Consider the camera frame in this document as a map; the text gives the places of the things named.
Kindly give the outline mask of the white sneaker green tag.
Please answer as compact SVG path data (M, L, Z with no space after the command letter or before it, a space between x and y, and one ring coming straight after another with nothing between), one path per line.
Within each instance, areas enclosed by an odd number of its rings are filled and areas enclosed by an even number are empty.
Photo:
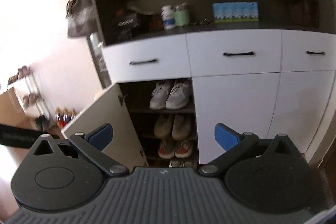
M170 168L179 168L181 166L183 166L183 164L179 160L171 160L169 163Z

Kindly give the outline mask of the red white slipper with text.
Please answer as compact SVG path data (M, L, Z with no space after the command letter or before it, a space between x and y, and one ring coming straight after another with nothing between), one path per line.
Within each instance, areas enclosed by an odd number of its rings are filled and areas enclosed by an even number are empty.
M174 157L174 140L172 138L165 138L161 141L158 155L161 159L166 160L170 160Z

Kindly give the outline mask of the white mesh chunky sneaker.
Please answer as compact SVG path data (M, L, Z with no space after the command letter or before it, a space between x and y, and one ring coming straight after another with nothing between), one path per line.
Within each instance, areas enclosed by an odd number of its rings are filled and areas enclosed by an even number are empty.
M190 80L175 81L173 88L166 100L168 110L178 110L186 107L191 94Z

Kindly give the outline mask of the slipper tan sole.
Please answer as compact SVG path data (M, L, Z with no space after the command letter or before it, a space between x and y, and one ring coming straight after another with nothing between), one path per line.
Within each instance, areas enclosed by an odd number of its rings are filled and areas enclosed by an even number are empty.
M158 139L165 139L169 136L173 126L173 115L161 115L154 126L154 135Z

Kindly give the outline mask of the white cabinet door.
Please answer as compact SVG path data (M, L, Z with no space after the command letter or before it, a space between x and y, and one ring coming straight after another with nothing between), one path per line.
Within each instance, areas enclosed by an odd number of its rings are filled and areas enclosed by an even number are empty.
M105 123L111 124L113 139L103 152L130 170L136 166L148 166L119 84L99 94L91 105L62 129L62 134L66 139L76 132L88 134Z

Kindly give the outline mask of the cardboard box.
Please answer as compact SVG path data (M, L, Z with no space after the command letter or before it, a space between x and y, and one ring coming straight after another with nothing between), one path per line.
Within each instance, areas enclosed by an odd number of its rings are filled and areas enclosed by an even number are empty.
M29 120L22 110L14 88L1 94L0 122L8 126L29 128Z

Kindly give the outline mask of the metal shoe rack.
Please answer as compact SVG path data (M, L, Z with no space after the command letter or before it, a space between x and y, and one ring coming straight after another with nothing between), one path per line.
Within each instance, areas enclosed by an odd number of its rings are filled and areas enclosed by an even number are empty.
M47 131L55 125L52 112L29 66L18 68L17 74L7 82L7 91L12 89L14 98L9 98L18 114L25 114L33 123L34 129Z

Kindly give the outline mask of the white shoe cabinet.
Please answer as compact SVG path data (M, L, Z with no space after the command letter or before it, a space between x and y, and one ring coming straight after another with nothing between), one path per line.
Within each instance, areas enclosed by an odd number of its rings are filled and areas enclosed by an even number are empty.
M217 123L261 137L285 133L301 152L308 149L334 82L333 0L94 1L113 83L192 79L201 163L223 152L214 137ZM179 2L210 24L117 39L112 23L123 7L157 11ZM257 2L259 21L215 23L213 4L224 2ZM255 55L223 56L249 51ZM159 62L129 65L149 59Z

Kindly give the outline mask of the black box with text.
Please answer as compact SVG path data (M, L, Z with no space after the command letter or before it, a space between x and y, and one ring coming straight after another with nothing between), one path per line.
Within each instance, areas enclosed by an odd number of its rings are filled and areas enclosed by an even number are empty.
M119 34L122 31L130 31L138 26L139 20L137 13L116 17L112 23L113 30L116 34Z

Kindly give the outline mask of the grey hanging bag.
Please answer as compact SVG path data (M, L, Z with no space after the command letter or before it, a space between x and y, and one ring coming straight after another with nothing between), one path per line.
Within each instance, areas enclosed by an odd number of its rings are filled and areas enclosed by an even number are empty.
M69 38L86 37L98 32L92 0L68 0L66 18Z

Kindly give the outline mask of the blue milk carton pack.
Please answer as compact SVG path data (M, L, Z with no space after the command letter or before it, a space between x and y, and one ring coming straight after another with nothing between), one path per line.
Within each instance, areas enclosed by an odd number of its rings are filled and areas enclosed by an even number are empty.
M224 2L213 4L215 23L258 22L257 2Z

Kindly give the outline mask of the white supplement bottle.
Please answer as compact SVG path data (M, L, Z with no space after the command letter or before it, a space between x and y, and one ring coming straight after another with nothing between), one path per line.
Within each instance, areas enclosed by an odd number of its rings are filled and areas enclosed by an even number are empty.
M174 12L171 5L162 6L161 17L165 30L171 30L175 27Z

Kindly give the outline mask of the green jar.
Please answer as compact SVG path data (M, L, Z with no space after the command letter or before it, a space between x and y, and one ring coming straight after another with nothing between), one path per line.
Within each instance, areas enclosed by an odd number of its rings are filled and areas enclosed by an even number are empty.
M177 27L184 27L190 24L190 13L187 2L174 7L174 19Z

